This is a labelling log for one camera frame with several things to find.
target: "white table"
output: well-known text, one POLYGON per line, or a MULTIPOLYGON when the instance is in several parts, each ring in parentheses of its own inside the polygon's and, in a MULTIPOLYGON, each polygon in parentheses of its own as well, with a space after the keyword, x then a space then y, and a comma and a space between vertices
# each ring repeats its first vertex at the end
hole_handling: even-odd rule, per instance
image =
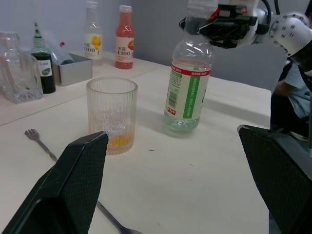
MULTIPOLYGON (((73 53, 83 56, 82 51, 73 53)), ((101 67, 93 67, 93 78, 120 77, 132 79, 162 67, 162 65, 157 63, 134 59, 135 66, 133 69, 120 70, 115 68, 114 59, 115 54, 105 52, 104 65, 101 67)), ((87 82, 88 80, 67 87, 57 86, 57 91, 55 93, 44 95, 44 98, 41 100, 19 105, 10 102, 3 95, 0 95, 0 126, 85 95, 87 82)))
MULTIPOLYGON (((143 234, 267 234, 268 210, 237 127, 268 128, 271 93, 211 78, 199 127, 175 136, 163 129, 169 74, 162 66, 133 78, 139 86, 135 144, 106 157, 99 200, 123 225, 143 234)), ((0 127, 0 230, 53 166, 23 135, 29 128, 59 157, 88 134, 86 96, 0 127)), ((89 233, 103 230, 118 233, 96 209, 89 233)))

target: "glass pitcher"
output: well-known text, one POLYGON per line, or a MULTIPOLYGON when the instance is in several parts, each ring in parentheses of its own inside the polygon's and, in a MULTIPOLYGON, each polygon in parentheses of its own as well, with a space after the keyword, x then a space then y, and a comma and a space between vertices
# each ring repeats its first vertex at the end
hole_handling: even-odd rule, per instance
POLYGON ((0 91, 14 103, 43 97, 37 61, 20 50, 16 32, 0 32, 0 91))

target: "black cable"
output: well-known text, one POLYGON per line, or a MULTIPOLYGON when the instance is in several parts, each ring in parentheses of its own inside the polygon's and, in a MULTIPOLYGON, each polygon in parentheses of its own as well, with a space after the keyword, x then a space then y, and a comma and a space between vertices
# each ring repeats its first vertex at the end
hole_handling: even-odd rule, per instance
POLYGON ((264 3, 264 5, 266 6, 266 8, 268 10, 267 25, 269 26, 271 24, 271 19, 272 19, 271 7, 270 7, 270 4, 268 3, 267 0, 262 0, 262 2, 264 3))
POLYGON ((274 0, 274 5, 275 5, 276 14, 280 15, 281 12, 279 11, 278 0, 274 0))

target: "stainless steel container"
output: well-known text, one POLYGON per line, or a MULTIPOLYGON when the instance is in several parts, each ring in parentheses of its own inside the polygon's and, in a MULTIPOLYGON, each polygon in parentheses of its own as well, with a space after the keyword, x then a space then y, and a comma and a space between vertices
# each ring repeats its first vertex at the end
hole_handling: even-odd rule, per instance
POLYGON ((54 79, 57 86, 68 86, 92 79, 92 60, 70 54, 74 63, 66 65, 53 64, 54 79))

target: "person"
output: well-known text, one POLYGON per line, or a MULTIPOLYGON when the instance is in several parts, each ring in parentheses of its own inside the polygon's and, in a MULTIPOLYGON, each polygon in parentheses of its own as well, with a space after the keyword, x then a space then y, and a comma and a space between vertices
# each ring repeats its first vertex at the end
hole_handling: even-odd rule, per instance
POLYGON ((298 66, 292 63, 281 79, 271 99, 271 125, 308 137, 309 125, 302 118, 310 115, 310 91, 298 66))

